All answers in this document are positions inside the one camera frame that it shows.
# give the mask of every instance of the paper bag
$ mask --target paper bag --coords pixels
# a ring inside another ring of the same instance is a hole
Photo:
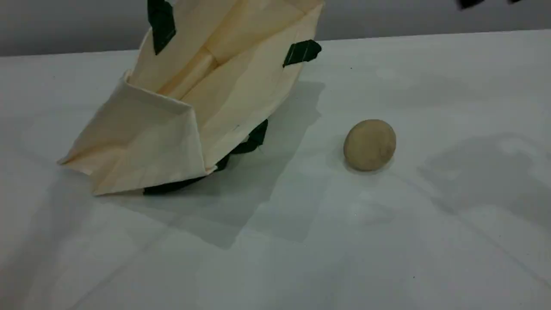
[[[209,175],[285,100],[302,61],[315,58],[322,7],[149,0],[152,28],[134,69],[60,164],[89,175],[95,195]]]

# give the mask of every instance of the clay ball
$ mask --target clay ball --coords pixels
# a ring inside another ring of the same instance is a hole
[[[354,126],[344,141],[344,157],[353,169],[375,171],[386,165],[396,150],[396,134],[382,120],[365,120]]]

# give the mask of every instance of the folded paper flap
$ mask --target folded paper flap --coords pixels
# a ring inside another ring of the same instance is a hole
[[[107,194],[207,175],[193,108],[121,79],[60,161]]]

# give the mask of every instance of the white tabletop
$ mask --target white tabletop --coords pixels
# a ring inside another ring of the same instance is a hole
[[[322,46],[259,151],[164,197],[55,165],[135,51],[0,58],[0,309],[551,308],[551,30]]]

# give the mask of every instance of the green tape piece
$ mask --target green tape piece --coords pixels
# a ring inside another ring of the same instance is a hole
[[[321,45],[314,40],[294,43],[289,48],[283,67],[303,61],[311,61],[321,52]]]
[[[234,150],[231,151],[231,154],[245,154],[256,150],[259,146],[264,144],[266,130],[268,130],[268,120],[265,120],[253,131],[251,131],[251,133],[249,134],[249,139],[234,148]]]
[[[164,0],[147,0],[147,14],[153,30],[153,49],[158,55],[176,35],[172,6]]]

